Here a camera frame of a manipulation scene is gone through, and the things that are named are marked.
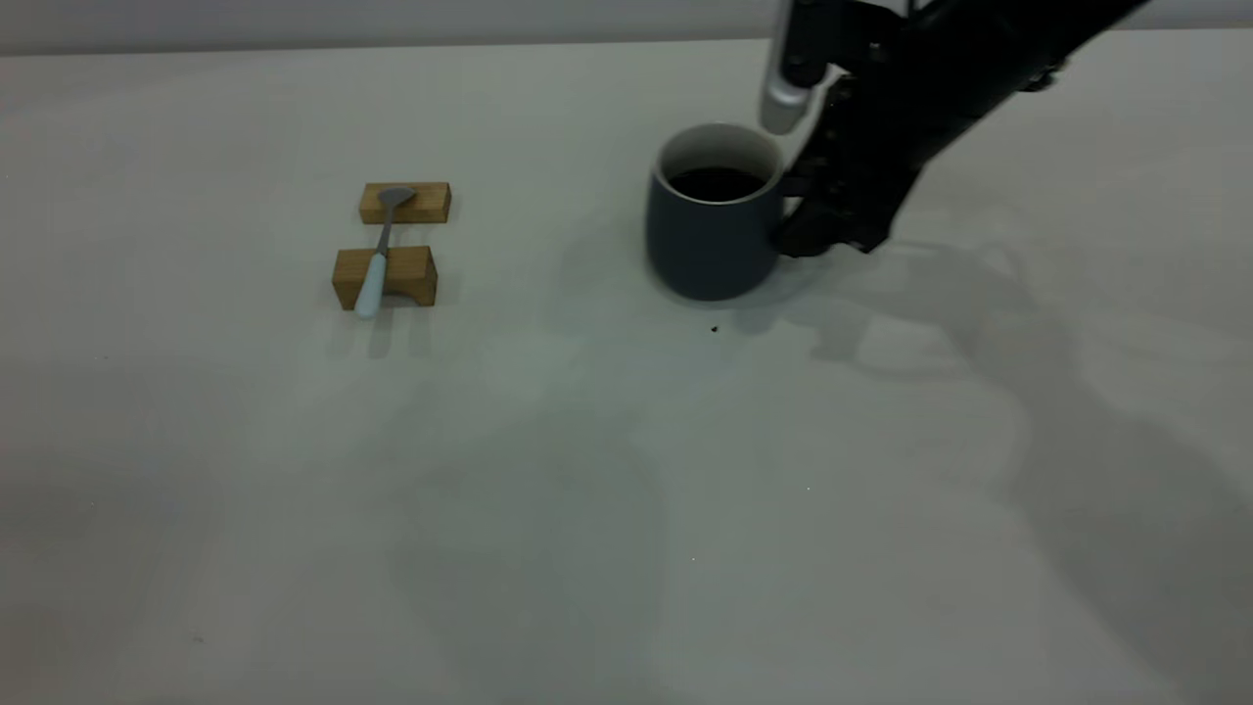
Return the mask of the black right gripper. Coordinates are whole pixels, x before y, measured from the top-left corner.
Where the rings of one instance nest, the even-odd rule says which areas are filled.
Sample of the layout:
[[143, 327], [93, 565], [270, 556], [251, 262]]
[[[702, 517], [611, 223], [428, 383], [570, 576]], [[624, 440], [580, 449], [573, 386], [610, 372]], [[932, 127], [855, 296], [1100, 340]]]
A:
[[832, 63], [845, 75], [781, 178], [782, 197], [802, 198], [777, 227], [793, 259], [875, 250], [928, 164], [991, 111], [984, 39], [843, 40]]

